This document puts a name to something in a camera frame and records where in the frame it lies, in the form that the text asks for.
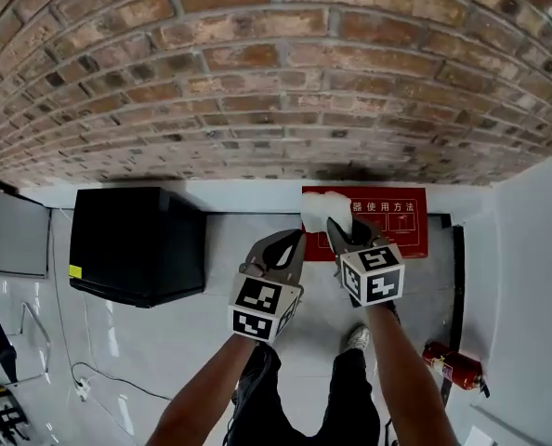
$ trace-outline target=brick wall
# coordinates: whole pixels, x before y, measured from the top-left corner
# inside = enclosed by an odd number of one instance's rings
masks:
[[[552,0],[0,0],[0,179],[487,184],[552,154]]]

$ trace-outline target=forearm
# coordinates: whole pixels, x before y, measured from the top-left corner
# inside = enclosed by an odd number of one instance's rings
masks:
[[[256,342],[232,335],[164,410],[148,446],[201,446],[229,404]]]
[[[390,310],[367,308],[381,390],[402,446],[457,444],[428,368]]]

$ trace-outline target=white sneaker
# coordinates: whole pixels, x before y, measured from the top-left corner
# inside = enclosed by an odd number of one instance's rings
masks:
[[[357,348],[361,352],[364,352],[369,345],[370,338],[369,328],[364,324],[359,325],[350,332],[344,351]]]

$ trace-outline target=power plug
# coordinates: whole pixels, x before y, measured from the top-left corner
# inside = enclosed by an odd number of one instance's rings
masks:
[[[88,400],[90,389],[91,387],[88,384],[88,380],[83,377],[76,383],[75,392],[78,394],[78,397],[80,397],[82,403],[85,403],[85,401]]]

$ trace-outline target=person's right arm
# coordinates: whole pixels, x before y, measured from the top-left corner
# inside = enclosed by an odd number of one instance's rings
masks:
[[[439,390],[396,317],[382,306],[366,309],[379,382],[399,443],[456,446]]]

